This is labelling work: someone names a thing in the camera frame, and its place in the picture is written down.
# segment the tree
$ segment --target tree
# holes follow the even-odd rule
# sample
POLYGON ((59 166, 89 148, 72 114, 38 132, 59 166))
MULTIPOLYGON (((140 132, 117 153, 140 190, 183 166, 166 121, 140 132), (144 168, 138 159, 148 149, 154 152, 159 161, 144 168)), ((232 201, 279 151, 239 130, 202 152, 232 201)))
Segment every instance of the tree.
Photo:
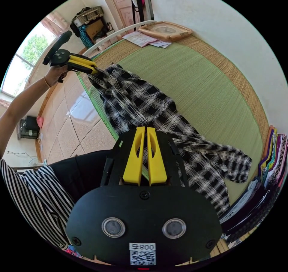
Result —
MULTIPOLYGON (((48 41, 44 35, 34 35, 28 40, 21 56, 31 64, 35 65, 47 47, 48 41)), ((25 66, 28 70, 32 69, 32 67, 27 63, 25 63, 25 66)))

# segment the qr code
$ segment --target qr code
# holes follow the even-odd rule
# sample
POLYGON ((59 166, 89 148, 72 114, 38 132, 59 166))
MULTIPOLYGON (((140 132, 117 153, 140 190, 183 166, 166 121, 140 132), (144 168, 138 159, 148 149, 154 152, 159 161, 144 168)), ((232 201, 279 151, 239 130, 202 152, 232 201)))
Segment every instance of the qr code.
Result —
POLYGON ((156 251, 130 251, 131 265, 156 265, 156 251))

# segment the bed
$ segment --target bed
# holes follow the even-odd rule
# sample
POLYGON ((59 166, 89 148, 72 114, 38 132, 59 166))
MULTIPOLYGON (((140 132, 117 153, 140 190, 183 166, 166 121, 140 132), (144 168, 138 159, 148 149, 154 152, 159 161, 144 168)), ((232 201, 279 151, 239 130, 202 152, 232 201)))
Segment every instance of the bed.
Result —
MULTIPOLYGON (((84 55, 90 57, 109 39, 151 22, 119 30, 95 44, 84 55)), ((118 63, 125 70, 136 73, 171 97, 178 111, 207 140, 232 145, 250 156, 252 166, 246 183, 225 180, 230 204, 237 200, 257 174, 269 125, 255 91, 231 61, 194 36, 172 43, 165 49, 151 45, 140 48, 122 39, 92 60, 102 69, 118 63)), ((79 72, 78 77, 101 119, 117 140, 98 91, 86 74, 79 72)), ((143 175, 148 177, 147 171, 143 170, 143 175)))

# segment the screw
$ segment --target screw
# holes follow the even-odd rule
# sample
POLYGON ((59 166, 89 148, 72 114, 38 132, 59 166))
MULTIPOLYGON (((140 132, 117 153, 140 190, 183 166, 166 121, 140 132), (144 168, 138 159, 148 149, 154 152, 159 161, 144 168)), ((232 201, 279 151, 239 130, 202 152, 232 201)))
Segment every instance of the screw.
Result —
POLYGON ((72 242, 76 246, 80 246, 81 245, 81 241, 77 237, 72 237, 72 242))
POLYGON ((140 193, 140 198, 141 198, 142 200, 147 200, 149 197, 150 197, 150 193, 149 193, 148 191, 142 191, 142 192, 140 193))
POLYGON ((215 245, 215 240, 210 240, 206 244, 207 249, 211 249, 215 245))

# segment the bracelet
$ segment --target bracelet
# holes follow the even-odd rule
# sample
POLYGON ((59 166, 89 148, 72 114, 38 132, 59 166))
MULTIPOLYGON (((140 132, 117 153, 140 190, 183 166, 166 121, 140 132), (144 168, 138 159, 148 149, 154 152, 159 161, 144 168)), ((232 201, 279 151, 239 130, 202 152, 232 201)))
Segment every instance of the bracelet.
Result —
POLYGON ((51 86, 47 83, 45 76, 44 76, 44 81, 45 81, 45 84, 46 84, 49 88, 51 88, 51 86))

